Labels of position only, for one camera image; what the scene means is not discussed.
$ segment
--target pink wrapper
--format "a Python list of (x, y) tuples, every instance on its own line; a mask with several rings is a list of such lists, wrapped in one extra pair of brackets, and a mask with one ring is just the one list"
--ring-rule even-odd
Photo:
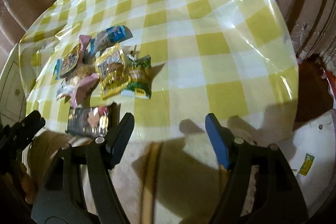
[(83, 58), (84, 58), (84, 54), (85, 54), (85, 50), (90, 42), (91, 36), (89, 35), (84, 35), (84, 34), (80, 34), (79, 35), (79, 58), (77, 63), (83, 63)]
[(79, 104), (83, 103), (84, 99), (91, 93), (92, 88), (96, 85), (99, 79), (98, 74), (92, 73), (89, 76), (85, 76), (74, 89), (70, 95), (70, 105), (76, 108)]

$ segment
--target green snack package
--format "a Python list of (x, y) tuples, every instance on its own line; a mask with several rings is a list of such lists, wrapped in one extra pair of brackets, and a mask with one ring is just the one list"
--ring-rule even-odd
[(122, 90), (121, 95), (149, 99), (152, 95), (149, 70), (151, 68), (151, 56), (135, 60), (128, 55), (128, 72), (131, 82)]

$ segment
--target dark package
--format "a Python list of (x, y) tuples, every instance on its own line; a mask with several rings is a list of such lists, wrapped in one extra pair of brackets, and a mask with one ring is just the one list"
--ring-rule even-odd
[(67, 133), (85, 137), (104, 137), (112, 125), (113, 107), (70, 107)]

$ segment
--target snack bag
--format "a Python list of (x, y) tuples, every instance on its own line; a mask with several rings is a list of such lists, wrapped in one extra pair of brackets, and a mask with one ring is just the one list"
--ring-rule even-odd
[(121, 95), (150, 99), (152, 95), (149, 74), (151, 68), (151, 56), (147, 55), (135, 60), (134, 57), (128, 55), (128, 58), (127, 68), (131, 77), (131, 82), (124, 90), (122, 90)]
[(90, 42), (89, 35), (80, 35), (79, 43), (76, 45), (72, 51), (63, 58), (57, 59), (54, 75), (55, 79), (58, 80), (59, 77), (63, 78), (70, 74), (76, 67), (77, 63), (83, 63), (83, 57), (85, 50)]
[(96, 38), (90, 39), (90, 53), (94, 54), (113, 46), (126, 37), (123, 26), (113, 26), (97, 33)]
[(107, 48), (95, 62), (96, 72), (100, 77), (100, 96), (105, 100), (121, 92), (130, 82), (125, 71), (125, 57), (119, 45)]
[(76, 108), (92, 92), (98, 79), (94, 66), (78, 64), (75, 71), (62, 81), (56, 92), (56, 100), (69, 97), (71, 107)]
[(58, 80), (59, 77), (65, 77), (70, 73), (77, 65), (79, 59), (79, 44), (76, 45), (72, 51), (63, 58), (57, 59), (54, 74), (55, 79)]
[(67, 132), (73, 135), (104, 137), (112, 125), (112, 106), (70, 108)]

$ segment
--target plastic table cover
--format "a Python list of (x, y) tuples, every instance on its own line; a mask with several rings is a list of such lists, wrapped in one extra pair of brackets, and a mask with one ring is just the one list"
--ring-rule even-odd
[(64, 132), (69, 103), (56, 101), (56, 60), (90, 34), (125, 25), (139, 56), (150, 54), (157, 75), (150, 100), (117, 95), (91, 106), (120, 103), (135, 115), (131, 140), (163, 140), (205, 130), (213, 112), (222, 125), (254, 134), (258, 144), (289, 136), (298, 96), (297, 64), (275, 0), (57, 0), (19, 46), (26, 113)]

